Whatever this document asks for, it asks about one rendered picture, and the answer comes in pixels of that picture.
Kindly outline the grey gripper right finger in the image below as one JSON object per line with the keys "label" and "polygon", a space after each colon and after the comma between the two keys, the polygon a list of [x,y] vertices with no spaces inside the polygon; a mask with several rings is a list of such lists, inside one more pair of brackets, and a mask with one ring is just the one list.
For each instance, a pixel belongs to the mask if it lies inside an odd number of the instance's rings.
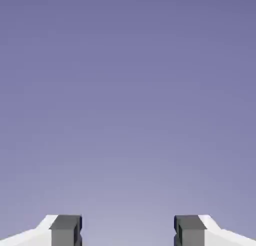
{"label": "grey gripper right finger", "polygon": [[175,215],[173,224],[173,246],[256,246],[256,239],[222,229],[208,214]]}

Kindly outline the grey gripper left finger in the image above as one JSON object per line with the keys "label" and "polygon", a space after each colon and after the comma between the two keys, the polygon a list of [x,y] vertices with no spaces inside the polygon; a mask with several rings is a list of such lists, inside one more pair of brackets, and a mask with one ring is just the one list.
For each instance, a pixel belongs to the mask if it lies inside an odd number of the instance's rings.
{"label": "grey gripper left finger", "polygon": [[81,215],[48,214],[33,229],[0,239],[0,246],[83,246]]}

